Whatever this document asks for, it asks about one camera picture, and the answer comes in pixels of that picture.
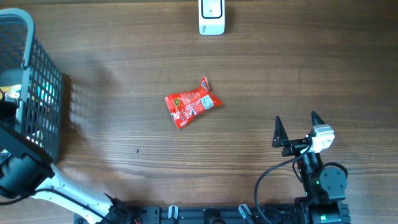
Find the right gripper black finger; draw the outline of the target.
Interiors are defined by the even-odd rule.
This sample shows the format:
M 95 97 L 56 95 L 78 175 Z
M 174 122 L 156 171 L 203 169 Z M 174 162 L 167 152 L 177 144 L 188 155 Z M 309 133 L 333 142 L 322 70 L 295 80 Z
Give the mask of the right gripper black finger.
M 321 117 L 317 114 L 316 111 L 311 112 L 312 126 L 324 125 L 326 122 L 321 119 Z
M 272 147 L 285 147 L 289 145 L 289 138 L 279 116 L 275 117 L 275 130 Z

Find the red snack packet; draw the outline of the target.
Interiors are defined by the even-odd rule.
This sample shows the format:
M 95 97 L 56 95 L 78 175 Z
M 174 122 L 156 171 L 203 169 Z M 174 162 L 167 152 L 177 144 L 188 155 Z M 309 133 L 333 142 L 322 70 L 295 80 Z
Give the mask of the red snack packet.
M 207 77 L 201 79 L 198 88 L 170 94 L 164 100 L 177 128 L 186 126 L 200 113 L 223 105 L 223 102 L 210 90 Z

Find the yellow white snack bag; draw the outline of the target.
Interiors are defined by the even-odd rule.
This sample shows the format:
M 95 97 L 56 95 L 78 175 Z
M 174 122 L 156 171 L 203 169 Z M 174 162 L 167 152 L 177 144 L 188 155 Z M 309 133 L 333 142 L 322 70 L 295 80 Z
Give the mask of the yellow white snack bag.
M 22 85 L 11 85 L 1 87 L 1 102 L 17 103 L 21 96 Z

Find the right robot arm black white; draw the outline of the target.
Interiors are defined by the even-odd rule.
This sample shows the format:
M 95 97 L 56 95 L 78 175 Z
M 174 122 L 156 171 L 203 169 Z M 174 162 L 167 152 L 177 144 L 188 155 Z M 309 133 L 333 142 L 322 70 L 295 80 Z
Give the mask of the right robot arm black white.
M 302 139 L 290 140 L 279 116 L 275 118 L 272 147 L 281 147 L 282 156 L 294 157 L 296 174 L 305 196 L 295 199 L 299 223 L 344 223 L 349 220 L 345 207 L 348 170 L 336 162 L 323 163 L 320 153 L 335 139 L 335 131 L 315 112 L 311 112 L 312 129 Z

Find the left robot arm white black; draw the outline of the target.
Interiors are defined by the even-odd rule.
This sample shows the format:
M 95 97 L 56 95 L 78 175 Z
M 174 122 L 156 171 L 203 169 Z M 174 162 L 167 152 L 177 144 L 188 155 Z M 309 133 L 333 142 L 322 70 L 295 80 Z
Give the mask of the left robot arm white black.
M 122 201 L 93 192 L 63 175 L 40 146 L 7 123 L 16 104 L 1 101 L 2 206 L 29 197 L 46 200 L 70 210 L 88 223 L 129 223 L 131 215 Z

